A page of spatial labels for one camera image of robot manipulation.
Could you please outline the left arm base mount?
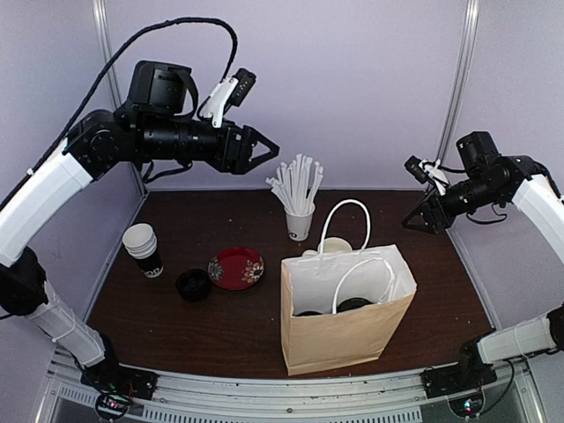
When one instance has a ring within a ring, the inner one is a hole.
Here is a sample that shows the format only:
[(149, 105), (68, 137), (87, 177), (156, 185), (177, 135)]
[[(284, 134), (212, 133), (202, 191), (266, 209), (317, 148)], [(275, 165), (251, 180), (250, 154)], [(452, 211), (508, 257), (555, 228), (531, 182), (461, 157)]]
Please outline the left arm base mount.
[(114, 360), (85, 367), (76, 357), (73, 359), (81, 373), (81, 383), (98, 392), (94, 410), (106, 421), (123, 418), (137, 405), (138, 399), (151, 400), (153, 397), (158, 376), (152, 371), (125, 367)]

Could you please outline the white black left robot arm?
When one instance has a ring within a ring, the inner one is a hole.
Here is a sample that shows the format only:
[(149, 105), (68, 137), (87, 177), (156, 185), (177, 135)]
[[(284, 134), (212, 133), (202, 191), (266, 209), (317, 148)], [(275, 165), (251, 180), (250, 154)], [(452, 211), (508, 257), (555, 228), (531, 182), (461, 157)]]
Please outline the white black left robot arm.
[(205, 101), (188, 67), (137, 63), (126, 101), (115, 111), (85, 115), (1, 208), (1, 305), (24, 316), (72, 353), (108, 391), (127, 382), (108, 341), (75, 316), (48, 282), (29, 241), (78, 192), (116, 164), (137, 167), (174, 160), (203, 161), (221, 173), (246, 174), (278, 155), (279, 148), (247, 125), (225, 118), (256, 82), (239, 69), (222, 79)]

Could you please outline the black white paper cup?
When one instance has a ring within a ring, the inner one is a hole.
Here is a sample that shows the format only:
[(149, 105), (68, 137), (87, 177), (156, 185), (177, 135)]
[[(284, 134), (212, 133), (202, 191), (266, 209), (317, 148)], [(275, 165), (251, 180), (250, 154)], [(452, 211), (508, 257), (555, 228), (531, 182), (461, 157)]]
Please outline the black white paper cup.
[(306, 310), (297, 314), (296, 317), (315, 316), (315, 315), (323, 315), (323, 313), (314, 310)]
[(371, 304), (371, 301), (364, 299), (364, 298), (361, 298), (361, 297), (351, 298), (351, 299), (348, 299), (348, 300), (341, 302), (337, 307), (337, 312), (342, 313), (342, 312), (345, 312), (345, 311), (350, 311), (350, 310), (362, 308), (362, 307), (365, 307), (366, 305), (370, 305), (370, 304)]

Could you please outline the stack of paper cups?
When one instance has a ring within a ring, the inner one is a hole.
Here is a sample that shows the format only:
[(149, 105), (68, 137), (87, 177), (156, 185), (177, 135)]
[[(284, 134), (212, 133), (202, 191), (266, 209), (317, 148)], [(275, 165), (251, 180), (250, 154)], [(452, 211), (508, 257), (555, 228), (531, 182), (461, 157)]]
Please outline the stack of paper cups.
[(122, 236), (122, 244), (147, 278), (157, 278), (163, 272), (157, 236), (152, 226), (147, 223), (130, 226)]

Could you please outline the brown paper bag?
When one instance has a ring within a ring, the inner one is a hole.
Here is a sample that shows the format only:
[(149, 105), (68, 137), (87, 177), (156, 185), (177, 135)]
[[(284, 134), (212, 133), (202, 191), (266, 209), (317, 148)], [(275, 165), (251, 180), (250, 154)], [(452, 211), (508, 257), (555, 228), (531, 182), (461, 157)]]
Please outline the brown paper bag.
[[(280, 342), (289, 375), (378, 359), (417, 292), (397, 245), (296, 256), (281, 262)], [(365, 307), (337, 312), (361, 297)], [(296, 317), (314, 310), (323, 315)]]

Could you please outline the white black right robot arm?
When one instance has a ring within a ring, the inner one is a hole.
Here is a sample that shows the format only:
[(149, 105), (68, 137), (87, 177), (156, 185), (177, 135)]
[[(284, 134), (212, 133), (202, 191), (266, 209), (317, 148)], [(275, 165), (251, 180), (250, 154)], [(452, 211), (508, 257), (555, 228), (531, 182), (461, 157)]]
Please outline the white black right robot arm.
[[(457, 183), (449, 181), (446, 175), (451, 170), (440, 160), (411, 156), (405, 162), (405, 169), (427, 191), (403, 219), (403, 227), (437, 234), (452, 227), (459, 216), (470, 219), (486, 206), (502, 209), (510, 205), (562, 258), (563, 195), (548, 168), (528, 155), (500, 153), (487, 131), (460, 138), (456, 150), (462, 162), (457, 173), (463, 176)], [(557, 307), (462, 346), (451, 379), (467, 390), (497, 362), (562, 349), (563, 308)]]

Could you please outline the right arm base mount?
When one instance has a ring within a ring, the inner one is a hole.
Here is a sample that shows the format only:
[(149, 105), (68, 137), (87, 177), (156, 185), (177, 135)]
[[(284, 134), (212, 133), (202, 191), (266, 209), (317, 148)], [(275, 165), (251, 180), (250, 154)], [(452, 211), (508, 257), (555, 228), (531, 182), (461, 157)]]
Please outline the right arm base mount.
[(421, 375), (427, 398), (446, 397), (449, 409), (459, 418), (478, 417), (486, 409), (484, 388), (497, 381), (490, 364), (484, 364), (475, 345), (464, 345), (458, 362), (428, 367)]

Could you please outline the stack of black lids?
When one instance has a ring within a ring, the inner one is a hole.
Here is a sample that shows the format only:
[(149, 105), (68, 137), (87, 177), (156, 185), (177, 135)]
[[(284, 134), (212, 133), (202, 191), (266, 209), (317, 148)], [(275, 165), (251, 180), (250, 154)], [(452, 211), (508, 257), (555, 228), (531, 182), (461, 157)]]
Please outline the stack of black lids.
[(188, 302), (205, 300), (212, 291), (212, 282), (207, 271), (191, 269), (181, 273), (175, 287), (181, 298)]

